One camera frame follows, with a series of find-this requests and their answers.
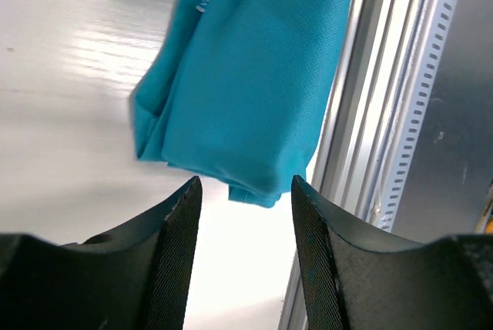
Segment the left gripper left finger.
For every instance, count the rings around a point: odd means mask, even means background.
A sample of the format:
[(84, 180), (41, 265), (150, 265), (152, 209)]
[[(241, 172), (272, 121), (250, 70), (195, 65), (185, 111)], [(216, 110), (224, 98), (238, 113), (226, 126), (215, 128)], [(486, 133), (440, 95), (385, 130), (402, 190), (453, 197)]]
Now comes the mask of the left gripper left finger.
[(3, 234), (1, 327), (182, 328), (202, 196), (192, 177), (163, 202), (81, 244)]

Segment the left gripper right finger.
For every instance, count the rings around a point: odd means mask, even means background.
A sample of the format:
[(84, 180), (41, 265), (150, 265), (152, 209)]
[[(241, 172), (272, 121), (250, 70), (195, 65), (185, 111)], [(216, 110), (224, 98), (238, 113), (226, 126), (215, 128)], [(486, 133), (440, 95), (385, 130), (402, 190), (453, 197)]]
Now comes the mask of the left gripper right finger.
[(492, 238), (451, 235), (421, 244), (383, 231), (291, 184), (311, 329), (490, 329)]

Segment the teal t-shirt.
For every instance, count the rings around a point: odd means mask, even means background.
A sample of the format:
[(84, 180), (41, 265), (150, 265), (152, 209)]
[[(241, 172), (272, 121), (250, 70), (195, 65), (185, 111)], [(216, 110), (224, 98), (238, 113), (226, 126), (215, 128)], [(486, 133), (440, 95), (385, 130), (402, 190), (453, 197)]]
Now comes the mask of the teal t-shirt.
[(176, 0), (131, 99), (137, 159), (272, 207), (319, 141), (350, 0)]

